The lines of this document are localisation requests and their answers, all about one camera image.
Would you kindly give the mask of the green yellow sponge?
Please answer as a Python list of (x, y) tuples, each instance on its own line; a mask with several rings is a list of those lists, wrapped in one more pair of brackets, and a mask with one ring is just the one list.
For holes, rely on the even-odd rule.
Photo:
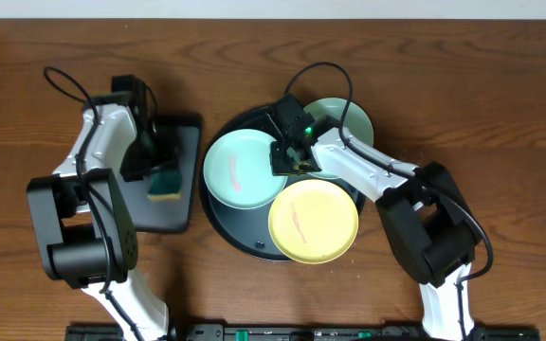
[(175, 200), (182, 196), (182, 176), (178, 170), (164, 170), (151, 176), (148, 198), (152, 201)]

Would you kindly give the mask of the light green plate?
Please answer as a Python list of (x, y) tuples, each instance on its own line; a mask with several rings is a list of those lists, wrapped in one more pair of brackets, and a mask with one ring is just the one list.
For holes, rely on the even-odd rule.
[(209, 148), (203, 175), (209, 192), (222, 204), (253, 209), (273, 201), (288, 177), (274, 175), (270, 162), (272, 135), (239, 129), (222, 135)]
[[(324, 98), (307, 104), (304, 107), (304, 111), (307, 114), (311, 114), (315, 120), (325, 117), (340, 120), (345, 105), (345, 99)], [(373, 146), (374, 131), (372, 122), (367, 113), (354, 102), (348, 108), (344, 127), (349, 130), (355, 139), (360, 140), (370, 147)]]

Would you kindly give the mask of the yellow plate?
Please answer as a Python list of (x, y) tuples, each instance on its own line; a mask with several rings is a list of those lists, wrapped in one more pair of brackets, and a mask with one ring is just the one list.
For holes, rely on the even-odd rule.
[(322, 264), (343, 255), (358, 232), (353, 199), (340, 186), (307, 179), (285, 188), (268, 213), (272, 241), (289, 258)]

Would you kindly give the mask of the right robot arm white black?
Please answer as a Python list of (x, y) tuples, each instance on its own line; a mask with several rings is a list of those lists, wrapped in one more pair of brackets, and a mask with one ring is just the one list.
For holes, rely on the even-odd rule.
[(331, 124), (286, 132), (269, 152), (274, 175), (329, 172), (372, 200), (395, 259), (420, 286), (427, 335), (468, 338), (467, 283), (490, 269), (471, 263), (476, 246), (491, 243), (443, 165), (396, 160)]

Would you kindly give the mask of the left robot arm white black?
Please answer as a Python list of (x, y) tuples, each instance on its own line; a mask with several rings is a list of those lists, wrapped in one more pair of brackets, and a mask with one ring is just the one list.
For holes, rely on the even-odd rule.
[(126, 104), (82, 115), (69, 156), (27, 185), (42, 266), (115, 319), (105, 337), (171, 340), (170, 310), (137, 269), (137, 235), (186, 231), (200, 130), (171, 117), (146, 124)]

